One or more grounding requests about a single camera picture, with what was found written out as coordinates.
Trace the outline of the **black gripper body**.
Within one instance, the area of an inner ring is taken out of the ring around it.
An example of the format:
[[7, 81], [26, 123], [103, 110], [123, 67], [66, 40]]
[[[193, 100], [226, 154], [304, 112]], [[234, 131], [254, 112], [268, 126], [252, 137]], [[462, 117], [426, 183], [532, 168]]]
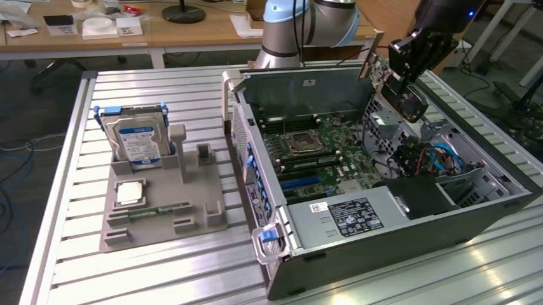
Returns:
[[414, 10], [413, 30], [457, 34], [464, 31], [468, 23], [481, 7], [482, 0], [422, 0]]

